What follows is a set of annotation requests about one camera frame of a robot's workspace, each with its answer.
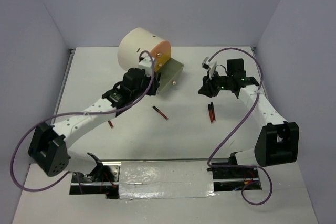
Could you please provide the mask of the red lip gloss pair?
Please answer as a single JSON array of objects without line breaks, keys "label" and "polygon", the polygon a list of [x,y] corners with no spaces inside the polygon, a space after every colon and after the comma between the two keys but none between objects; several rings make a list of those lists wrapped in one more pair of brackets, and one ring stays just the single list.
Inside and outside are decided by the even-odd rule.
[{"label": "red lip gloss pair", "polygon": [[208,112],[209,112],[209,119],[210,119],[210,122],[212,124],[214,122],[213,113],[212,113],[212,106],[211,106],[211,104],[208,104],[207,106],[208,106]]}]

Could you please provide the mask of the cream round drawer organizer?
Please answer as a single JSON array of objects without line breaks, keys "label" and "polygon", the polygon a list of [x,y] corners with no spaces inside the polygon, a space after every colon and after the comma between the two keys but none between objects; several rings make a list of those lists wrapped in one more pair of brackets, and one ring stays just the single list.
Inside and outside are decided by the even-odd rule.
[{"label": "cream round drawer organizer", "polygon": [[169,41],[141,28],[130,31],[120,42],[118,48],[118,63],[127,71],[139,66],[140,58],[148,54],[155,59],[155,72],[161,74],[159,93],[163,93],[176,85],[182,73],[184,64],[172,58],[172,48]]}]

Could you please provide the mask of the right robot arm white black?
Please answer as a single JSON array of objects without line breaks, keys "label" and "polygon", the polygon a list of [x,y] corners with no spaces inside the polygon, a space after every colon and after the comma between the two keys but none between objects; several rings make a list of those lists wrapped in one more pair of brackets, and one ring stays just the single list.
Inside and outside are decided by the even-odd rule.
[{"label": "right robot arm white black", "polygon": [[227,74],[216,71],[216,62],[205,58],[202,67],[207,70],[203,85],[198,93],[215,97],[220,91],[230,91],[248,108],[260,133],[253,148],[233,152],[229,158],[228,171],[233,177],[242,176],[247,166],[275,166],[294,163],[298,157],[299,126],[288,122],[276,112],[266,96],[259,89],[259,82],[248,77],[242,59],[227,61]]}]

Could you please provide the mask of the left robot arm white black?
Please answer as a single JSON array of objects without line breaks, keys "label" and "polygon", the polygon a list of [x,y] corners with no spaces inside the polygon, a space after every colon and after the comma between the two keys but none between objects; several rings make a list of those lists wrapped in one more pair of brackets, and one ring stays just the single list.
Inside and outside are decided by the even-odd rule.
[{"label": "left robot arm white black", "polygon": [[69,151],[69,148],[100,124],[116,118],[122,113],[122,108],[141,95],[155,95],[160,78],[159,73],[149,77],[143,69],[129,69],[122,81],[84,112],[53,125],[39,124],[28,149],[29,156],[49,177],[69,170],[84,174],[90,181],[99,180],[106,169],[102,161],[92,153],[78,154]]}]

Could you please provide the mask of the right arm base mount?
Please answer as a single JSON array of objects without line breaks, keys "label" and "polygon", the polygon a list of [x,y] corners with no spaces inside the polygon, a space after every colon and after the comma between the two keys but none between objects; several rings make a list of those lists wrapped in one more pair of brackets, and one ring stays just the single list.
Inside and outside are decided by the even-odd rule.
[{"label": "right arm base mount", "polygon": [[214,192],[241,191],[246,185],[246,190],[261,190],[257,169],[246,167],[227,167],[237,165],[235,153],[228,159],[211,161],[207,171],[212,174]]}]

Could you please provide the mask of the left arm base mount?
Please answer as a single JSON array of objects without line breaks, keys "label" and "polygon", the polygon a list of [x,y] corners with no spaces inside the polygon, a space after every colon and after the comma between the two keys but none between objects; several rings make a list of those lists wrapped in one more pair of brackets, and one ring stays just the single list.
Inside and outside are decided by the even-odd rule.
[{"label": "left arm base mount", "polygon": [[84,162],[84,168],[72,174],[69,193],[119,199],[120,165],[106,165],[93,153],[87,153]]}]

